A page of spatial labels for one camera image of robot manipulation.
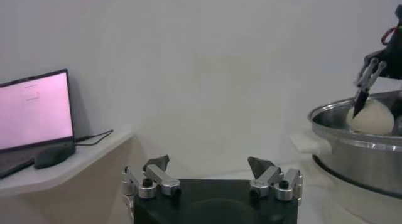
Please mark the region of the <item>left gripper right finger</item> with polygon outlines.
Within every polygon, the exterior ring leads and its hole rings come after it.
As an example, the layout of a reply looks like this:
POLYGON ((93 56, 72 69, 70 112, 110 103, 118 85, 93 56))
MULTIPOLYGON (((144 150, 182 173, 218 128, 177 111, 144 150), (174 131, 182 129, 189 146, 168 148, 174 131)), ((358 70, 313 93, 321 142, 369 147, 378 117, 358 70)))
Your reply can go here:
POLYGON ((253 201, 270 196, 279 201, 302 201, 303 175, 299 169, 282 172, 269 160, 249 156, 247 158, 254 179, 249 183, 249 194, 253 201))

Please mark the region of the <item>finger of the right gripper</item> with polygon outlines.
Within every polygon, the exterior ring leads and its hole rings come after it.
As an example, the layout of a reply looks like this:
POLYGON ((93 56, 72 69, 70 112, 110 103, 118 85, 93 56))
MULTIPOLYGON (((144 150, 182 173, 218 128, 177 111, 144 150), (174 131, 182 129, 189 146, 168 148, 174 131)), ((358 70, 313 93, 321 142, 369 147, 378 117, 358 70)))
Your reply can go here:
POLYGON ((373 57, 364 64, 358 73, 354 82, 357 87, 357 93, 354 97, 353 118, 364 108, 371 87, 386 67, 387 63, 385 61, 379 61, 378 58, 373 57))

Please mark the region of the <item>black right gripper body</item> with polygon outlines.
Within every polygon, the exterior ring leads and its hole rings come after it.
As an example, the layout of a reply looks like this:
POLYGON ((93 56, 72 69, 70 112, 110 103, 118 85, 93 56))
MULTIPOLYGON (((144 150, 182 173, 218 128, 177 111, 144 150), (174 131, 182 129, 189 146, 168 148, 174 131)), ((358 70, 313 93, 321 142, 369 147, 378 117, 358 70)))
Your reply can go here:
POLYGON ((381 37, 382 50, 368 54, 364 58, 364 68, 369 67, 374 60, 372 72, 380 69, 380 63, 384 68, 378 74, 379 77, 401 80, 401 5, 395 9, 398 23, 389 28, 381 37))

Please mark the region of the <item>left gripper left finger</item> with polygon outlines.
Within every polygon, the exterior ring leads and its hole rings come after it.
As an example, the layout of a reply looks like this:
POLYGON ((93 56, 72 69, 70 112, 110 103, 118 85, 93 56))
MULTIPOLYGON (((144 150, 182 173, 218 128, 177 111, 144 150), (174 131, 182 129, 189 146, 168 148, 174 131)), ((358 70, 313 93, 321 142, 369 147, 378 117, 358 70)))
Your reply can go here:
POLYGON ((157 189, 162 195, 176 198, 181 195, 181 182, 166 173, 170 161, 168 155, 149 159, 141 169, 131 169, 125 166, 122 170, 122 194, 124 196, 137 195, 141 199, 149 200, 156 196, 157 189))

